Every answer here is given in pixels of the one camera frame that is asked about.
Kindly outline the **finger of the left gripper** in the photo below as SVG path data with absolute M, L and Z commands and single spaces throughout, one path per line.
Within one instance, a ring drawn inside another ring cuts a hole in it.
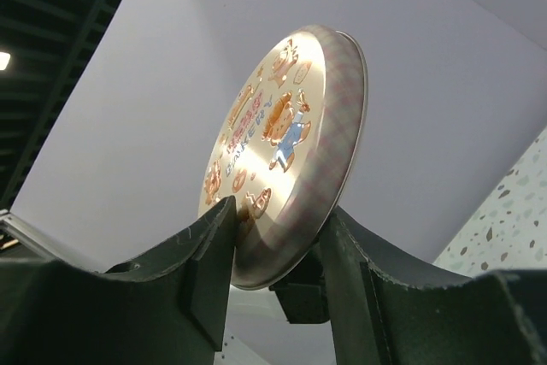
M 330 321 L 319 245 L 315 244 L 292 271 L 268 289 L 275 293 L 290 324 Z

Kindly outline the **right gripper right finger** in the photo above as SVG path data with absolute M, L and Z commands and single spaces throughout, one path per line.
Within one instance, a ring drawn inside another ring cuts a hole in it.
M 468 278 L 335 209 L 320 236 L 339 364 L 543 364 L 546 272 Z

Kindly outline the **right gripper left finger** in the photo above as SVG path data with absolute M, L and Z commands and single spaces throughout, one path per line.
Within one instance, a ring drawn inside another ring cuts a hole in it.
M 221 351 L 236 204 L 225 197 L 154 248 L 97 273 L 20 230 L 1 259 L 4 364 L 210 364 Z

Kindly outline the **round metal tin lid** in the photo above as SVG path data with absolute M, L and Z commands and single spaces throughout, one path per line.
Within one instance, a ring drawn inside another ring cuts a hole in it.
M 268 287 L 302 261 L 341 197 L 367 105 L 366 60 L 345 32 L 304 26 L 257 64 L 222 123 L 197 209 L 235 200 L 235 287 Z

